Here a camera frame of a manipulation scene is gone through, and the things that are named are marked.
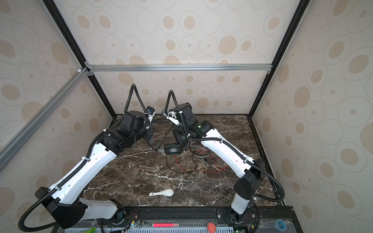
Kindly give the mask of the white ceramic spoon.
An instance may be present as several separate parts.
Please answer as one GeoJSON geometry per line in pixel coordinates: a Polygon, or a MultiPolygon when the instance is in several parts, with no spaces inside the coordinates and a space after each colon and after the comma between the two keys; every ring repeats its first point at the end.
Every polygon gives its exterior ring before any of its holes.
{"type": "Polygon", "coordinates": [[[159,192],[149,193],[149,196],[165,196],[165,197],[172,197],[174,195],[174,191],[172,189],[165,189],[159,192]]]}

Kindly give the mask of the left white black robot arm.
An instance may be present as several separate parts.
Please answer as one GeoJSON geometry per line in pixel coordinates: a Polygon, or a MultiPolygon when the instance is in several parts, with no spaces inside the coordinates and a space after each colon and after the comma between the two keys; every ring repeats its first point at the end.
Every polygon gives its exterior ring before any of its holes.
{"type": "Polygon", "coordinates": [[[93,201],[81,198],[87,184],[112,160],[137,141],[145,138],[150,131],[154,109],[144,108],[142,112],[129,111],[132,96],[138,96],[135,84],[130,93],[120,120],[99,133],[88,147],[86,156],[58,182],[49,188],[41,187],[36,192],[38,200],[20,217],[18,228],[23,232],[37,232],[56,225],[67,229],[76,223],[91,219],[119,221],[123,216],[122,206],[116,201],[93,201]],[[27,217],[39,206],[55,220],[40,227],[27,227],[27,217]]]}

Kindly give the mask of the silver aluminium rail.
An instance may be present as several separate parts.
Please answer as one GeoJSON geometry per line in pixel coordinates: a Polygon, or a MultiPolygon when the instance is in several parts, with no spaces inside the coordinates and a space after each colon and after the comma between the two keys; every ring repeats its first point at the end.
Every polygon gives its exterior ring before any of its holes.
{"type": "Polygon", "coordinates": [[[3,170],[39,127],[58,108],[80,80],[87,76],[88,69],[82,68],[28,121],[25,126],[1,150],[1,170],[3,170]]]}
{"type": "Polygon", "coordinates": [[[88,65],[92,72],[270,71],[271,64],[88,65]]]}

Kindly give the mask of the black blue headphones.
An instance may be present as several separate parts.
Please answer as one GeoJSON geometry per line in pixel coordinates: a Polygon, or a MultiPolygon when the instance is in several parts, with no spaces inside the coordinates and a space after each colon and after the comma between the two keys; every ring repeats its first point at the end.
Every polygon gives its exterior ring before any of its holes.
{"type": "Polygon", "coordinates": [[[157,149],[158,152],[165,153],[166,155],[177,155],[183,153],[184,149],[189,144],[187,135],[177,129],[173,129],[173,135],[176,142],[164,145],[162,149],[157,149]]]}

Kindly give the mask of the silver aluminium left rail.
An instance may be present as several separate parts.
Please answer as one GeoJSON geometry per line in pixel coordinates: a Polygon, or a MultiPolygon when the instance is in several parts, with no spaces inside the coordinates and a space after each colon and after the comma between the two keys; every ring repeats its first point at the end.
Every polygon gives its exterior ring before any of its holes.
{"type": "Polygon", "coordinates": [[[1,170],[3,170],[39,127],[58,108],[80,80],[87,76],[88,69],[82,68],[28,121],[25,126],[1,150],[1,170]]]}

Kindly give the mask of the white black headphones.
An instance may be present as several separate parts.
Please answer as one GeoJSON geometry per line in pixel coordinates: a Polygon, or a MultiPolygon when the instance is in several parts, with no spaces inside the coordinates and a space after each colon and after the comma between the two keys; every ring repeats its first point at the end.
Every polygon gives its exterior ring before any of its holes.
{"type": "Polygon", "coordinates": [[[200,142],[191,142],[189,145],[189,151],[196,158],[207,159],[212,156],[212,150],[208,149],[200,142]]]}

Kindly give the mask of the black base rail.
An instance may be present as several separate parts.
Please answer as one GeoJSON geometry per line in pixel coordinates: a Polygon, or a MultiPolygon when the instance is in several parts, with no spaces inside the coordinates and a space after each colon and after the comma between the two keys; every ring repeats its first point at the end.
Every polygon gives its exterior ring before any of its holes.
{"type": "Polygon", "coordinates": [[[241,216],[230,207],[126,207],[118,223],[86,220],[54,233],[81,233],[96,228],[96,233],[208,233],[207,224],[216,225],[216,233],[301,233],[295,210],[289,206],[250,206],[241,216]],[[287,230],[278,231],[274,222],[286,222],[287,230]],[[154,228],[153,223],[179,223],[179,227],[154,228]]]}

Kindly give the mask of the blue tape roll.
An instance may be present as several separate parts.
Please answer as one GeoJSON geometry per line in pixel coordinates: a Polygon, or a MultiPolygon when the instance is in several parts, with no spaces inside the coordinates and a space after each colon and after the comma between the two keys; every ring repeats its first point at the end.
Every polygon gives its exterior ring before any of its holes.
{"type": "Polygon", "coordinates": [[[285,232],[287,230],[287,224],[286,224],[286,222],[283,221],[283,220],[281,220],[281,219],[277,219],[274,222],[274,226],[280,232],[285,232]]]}

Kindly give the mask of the red round ball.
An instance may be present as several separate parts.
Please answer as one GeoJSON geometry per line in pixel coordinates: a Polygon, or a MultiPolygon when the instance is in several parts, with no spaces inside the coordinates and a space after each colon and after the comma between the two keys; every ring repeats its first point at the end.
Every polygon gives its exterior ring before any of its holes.
{"type": "Polygon", "coordinates": [[[208,233],[215,233],[216,232],[216,225],[212,222],[207,224],[207,231],[208,233]]]}

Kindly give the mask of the pink marker pen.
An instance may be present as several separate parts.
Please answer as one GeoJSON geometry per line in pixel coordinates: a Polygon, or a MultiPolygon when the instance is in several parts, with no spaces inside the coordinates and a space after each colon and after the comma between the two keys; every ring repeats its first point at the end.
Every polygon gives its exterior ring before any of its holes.
{"type": "Polygon", "coordinates": [[[153,223],[154,228],[179,227],[179,223],[153,223]]]}

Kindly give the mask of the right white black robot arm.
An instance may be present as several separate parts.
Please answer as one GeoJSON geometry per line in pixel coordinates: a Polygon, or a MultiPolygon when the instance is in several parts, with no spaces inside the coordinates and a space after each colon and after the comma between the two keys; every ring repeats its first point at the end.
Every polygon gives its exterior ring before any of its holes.
{"type": "Polygon", "coordinates": [[[166,155],[181,154],[192,142],[199,142],[223,160],[237,175],[239,180],[234,184],[235,196],[231,203],[231,209],[237,215],[243,215],[254,198],[273,203],[280,203],[284,200],[284,188],[273,175],[266,171],[262,160],[254,160],[242,153],[228,142],[209,121],[198,120],[189,103],[178,104],[172,90],[169,91],[162,116],[176,126],[174,136],[177,142],[164,146],[166,155]],[[264,176],[267,176],[277,188],[279,192],[277,198],[256,193],[264,176]]]}

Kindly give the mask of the green object at base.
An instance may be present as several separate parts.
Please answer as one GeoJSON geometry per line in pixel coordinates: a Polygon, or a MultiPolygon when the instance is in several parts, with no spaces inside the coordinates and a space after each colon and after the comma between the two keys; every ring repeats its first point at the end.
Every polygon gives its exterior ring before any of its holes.
{"type": "Polygon", "coordinates": [[[90,228],[85,231],[82,231],[81,233],[95,233],[95,231],[96,231],[96,228],[90,228]]]}

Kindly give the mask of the silver aluminium back rail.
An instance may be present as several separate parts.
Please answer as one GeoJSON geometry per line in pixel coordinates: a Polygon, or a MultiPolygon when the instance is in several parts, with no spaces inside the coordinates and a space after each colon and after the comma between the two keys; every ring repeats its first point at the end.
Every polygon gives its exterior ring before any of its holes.
{"type": "Polygon", "coordinates": [[[92,72],[270,71],[271,64],[88,65],[92,72]]]}

